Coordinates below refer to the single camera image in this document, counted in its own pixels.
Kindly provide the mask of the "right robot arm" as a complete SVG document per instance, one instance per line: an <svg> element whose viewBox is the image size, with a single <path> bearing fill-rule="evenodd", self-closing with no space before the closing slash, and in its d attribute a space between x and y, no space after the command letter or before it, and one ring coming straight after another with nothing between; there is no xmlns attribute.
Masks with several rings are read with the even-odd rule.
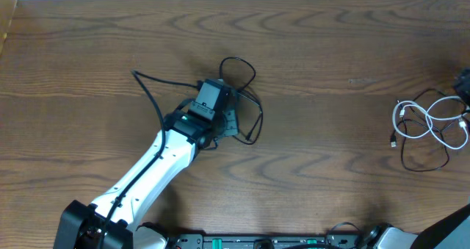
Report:
<svg viewBox="0 0 470 249"><path fill-rule="evenodd" d="M392 126L394 128L390 136L391 146L395 146L397 135L402 141L407 139L419 139L427 135L433 136L437 142L448 151L460 150L469 144L469 69L462 70L452 86L454 95L447 96L441 91L437 93L441 97L429 107L424 108L416 102L416 99L398 101L392 112ZM438 118L431 114L434 106L442 101L453 100L464 105L463 111L457 115ZM419 119L414 122L424 127L424 131L418 135L410 135L407 130L409 119L405 113L411 111ZM449 145L443 132L453 123L457 122L464 133L464 142L459 146ZM420 234L405 232L388 223L382 223L360 235L355 241L355 248L468 248L469 247L469 205L465 205L444 219L434 223Z"/></svg>

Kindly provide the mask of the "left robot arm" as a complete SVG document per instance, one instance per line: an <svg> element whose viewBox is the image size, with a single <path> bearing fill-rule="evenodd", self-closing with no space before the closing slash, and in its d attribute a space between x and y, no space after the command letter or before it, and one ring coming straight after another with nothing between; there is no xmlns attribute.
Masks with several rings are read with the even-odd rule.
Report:
<svg viewBox="0 0 470 249"><path fill-rule="evenodd" d="M139 224L164 188L198 153L233 127L236 95L221 79L205 80L195 99L161 115L162 129L137 163L109 190L61 215L55 248L133 248Z"/></svg>

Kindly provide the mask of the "cardboard panel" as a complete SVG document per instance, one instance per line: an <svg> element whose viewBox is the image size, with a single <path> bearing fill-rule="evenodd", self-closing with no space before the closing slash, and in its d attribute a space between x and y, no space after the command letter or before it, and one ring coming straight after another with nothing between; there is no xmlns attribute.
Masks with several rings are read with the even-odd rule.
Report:
<svg viewBox="0 0 470 249"><path fill-rule="evenodd" d="M3 51L17 3L18 0L0 0L0 52Z"/></svg>

